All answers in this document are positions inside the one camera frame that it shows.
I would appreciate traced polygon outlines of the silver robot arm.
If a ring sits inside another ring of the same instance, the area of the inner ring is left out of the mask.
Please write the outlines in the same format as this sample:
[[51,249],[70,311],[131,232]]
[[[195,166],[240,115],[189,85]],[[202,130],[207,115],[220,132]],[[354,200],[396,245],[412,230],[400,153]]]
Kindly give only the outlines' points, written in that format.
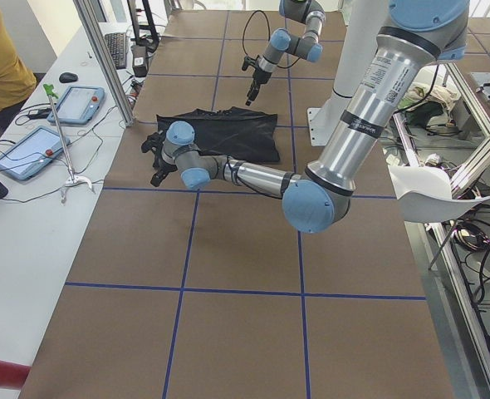
[[194,128],[176,121],[141,146],[154,154],[152,184],[173,172],[191,190],[225,180],[279,199],[287,221],[303,233],[329,228],[347,214],[356,173],[419,71],[463,57],[468,13],[466,1],[355,2],[343,59],[359,66],[348,97],[333,93],[312,115],[311,125],[326,133],[327,142],[302,175],[228,155],[203,155]]
[[250,106],[257,98],[262,85],[268,83],[272,73],[279,67],[285,54],[318,62],[322,54],[319,43],[321,30],[326,20],[326,13],[318,1],[279,2],[279,13],[282,17],[299,22],[305,26],[301,37],[289,33],[286,28],[278,28],[270,36],[262,55],[250,57],[244,49],[242,70],[253,69],[252,83],[247,92],[246,105]]

